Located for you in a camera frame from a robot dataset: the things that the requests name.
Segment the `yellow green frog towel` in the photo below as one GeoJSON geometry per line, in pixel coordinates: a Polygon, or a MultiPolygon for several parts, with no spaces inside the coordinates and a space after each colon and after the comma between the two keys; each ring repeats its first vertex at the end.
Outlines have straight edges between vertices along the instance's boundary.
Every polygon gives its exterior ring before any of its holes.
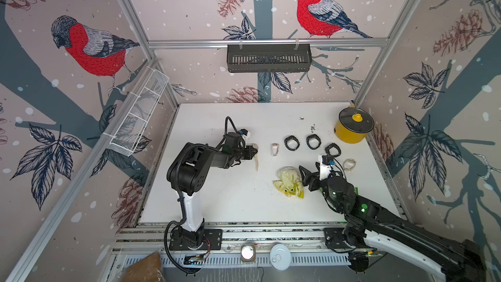
{"type": "Polygon", "coordinates": [[[274,187],[287,197],[304,198],[304,187],[300,172],[294,167],[284,167],[277,173],[274,187]]]}

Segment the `silver band watch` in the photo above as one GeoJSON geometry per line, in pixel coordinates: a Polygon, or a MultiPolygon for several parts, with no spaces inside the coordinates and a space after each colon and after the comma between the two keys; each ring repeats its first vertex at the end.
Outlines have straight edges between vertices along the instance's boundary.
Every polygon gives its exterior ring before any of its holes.
{"type": "Polygon", "coordinates": [[[271,155],[272,155],[273,157],[278,156],[278,153],[279,153],[279,147],[280,147],[280,145],[279,145],[278,143],[273,143],[273,144],[271,145],[271,155]]]}

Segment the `black digital watch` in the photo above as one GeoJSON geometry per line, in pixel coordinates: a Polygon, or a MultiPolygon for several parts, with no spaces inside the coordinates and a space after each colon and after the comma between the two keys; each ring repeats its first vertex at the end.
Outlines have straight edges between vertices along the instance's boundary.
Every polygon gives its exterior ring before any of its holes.
{"type": "Polygon", "coordinates": [[[290,135],[290,136],[285,138],[284,145],[285,145],[287,150],[296,151],[300,147],[300,141],[294,135],[290,135]]]}
{"type": "Polygon", "coordinates": [[[317,134],[310,134],[306,138],[306,143],[309,149],[317,150],[322,146],[321,138],[317,134]]]}
{"type": "Polygon", "coordinates": [[[330,143],[324,150],[326,155],[332,158],[339,157],[342,154],[341,148],[336,143],[330,143]]]}

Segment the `cream strap analog watch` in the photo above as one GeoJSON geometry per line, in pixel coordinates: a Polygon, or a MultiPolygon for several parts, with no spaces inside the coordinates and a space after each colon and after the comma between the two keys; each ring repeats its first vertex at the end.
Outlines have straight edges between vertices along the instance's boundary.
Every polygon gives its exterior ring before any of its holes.
{"type": "Polygon", "coordinates": [[[354,159],[347,159],[343,163],[343,169],[347,172],[353,171],[357,163],[354,159]]]}

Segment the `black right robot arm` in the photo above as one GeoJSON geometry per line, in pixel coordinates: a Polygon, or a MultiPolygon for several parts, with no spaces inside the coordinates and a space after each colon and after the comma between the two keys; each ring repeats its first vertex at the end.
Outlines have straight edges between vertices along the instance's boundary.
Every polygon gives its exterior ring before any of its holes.
{"type": "Polygon", "coordinates": [[[471,240],[458,242],[418,227],[391,213],[380,204],[356,194],[340,172],[321,180],[319,172],[299,167],[301,181],[310,191],[319,191],[330,210],[344,216],[342,231],[330,235],[332,251],[374,249],[389,253],[425,270],[440,281],[485,281],[480,248],[471,240]]]}

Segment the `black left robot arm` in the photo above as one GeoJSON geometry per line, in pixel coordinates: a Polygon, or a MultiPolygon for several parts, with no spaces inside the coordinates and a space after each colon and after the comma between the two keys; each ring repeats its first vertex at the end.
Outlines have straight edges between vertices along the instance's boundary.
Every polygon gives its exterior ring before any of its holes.
{"type": "Polygon", "coordinates": [[[222,245],[221,229],[206,229],[201,199],[202,189],[210,168],[229,169],[251,160],[258,149],[248,145],[250,134],[237,129],[231,117],[226,117],[224,134],[217,146],[186,143],[167,171],[166,179],[178,195],[181,219],[168,223],[164,232],[164,250],[169,261],[186,275],[202,270],[212,251],[222,245]]]}

